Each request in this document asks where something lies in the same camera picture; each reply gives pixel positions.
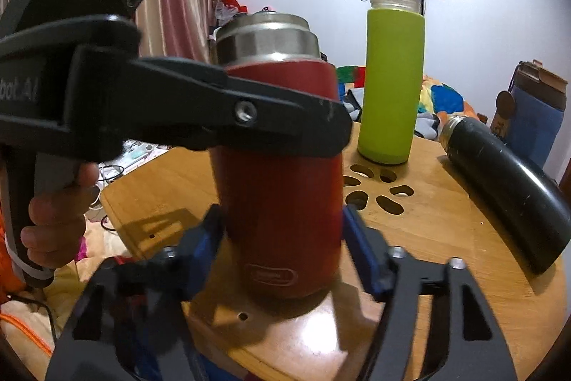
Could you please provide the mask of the person's left hand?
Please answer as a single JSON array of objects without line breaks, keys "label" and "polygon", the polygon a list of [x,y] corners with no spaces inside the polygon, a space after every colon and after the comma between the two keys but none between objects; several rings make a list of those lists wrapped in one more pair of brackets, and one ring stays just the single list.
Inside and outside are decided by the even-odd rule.
[{"label": "person's left hand", "polygon": [[57,269],[75,258],[85,232],[84,215],[97,197],[99,175],[97,164],[82,164],[71,186],[31,200],[32,225],[22,229],[20,240],[32,262]]}]

